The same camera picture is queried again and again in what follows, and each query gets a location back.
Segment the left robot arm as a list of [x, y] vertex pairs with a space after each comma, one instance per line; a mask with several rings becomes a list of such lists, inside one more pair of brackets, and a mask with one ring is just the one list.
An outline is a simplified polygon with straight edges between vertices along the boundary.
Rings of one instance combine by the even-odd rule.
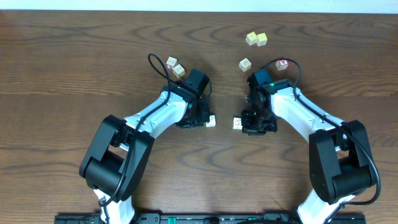
[[99, 200], [97, 223], [131, 223], [132, 194], [142, 179], [155, 139], [169, 126], [195, 128], [210, 120], [203, 96], [209, 77], [192, 70], [185, 81], [169, 82], [142, 111], [102, 120], [79, 168]]

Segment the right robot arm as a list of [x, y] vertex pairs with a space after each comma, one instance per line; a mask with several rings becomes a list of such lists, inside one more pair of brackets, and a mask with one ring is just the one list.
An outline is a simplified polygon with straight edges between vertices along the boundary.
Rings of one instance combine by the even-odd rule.
[[381, 180], [371, 154], [368, 135], [358, 120], [345, 122], [306, 98], [293, 82], [272, 81], [267, 70], [247, 79], [251, 108], [243, 110], [242, 131], [248, 135], [277, 132], [283, 119], [309, 145], [312, 191], [295, 211], [294, 223], [351, 223], [353, 218], [335, 215], [366, 189], [379, 187]]

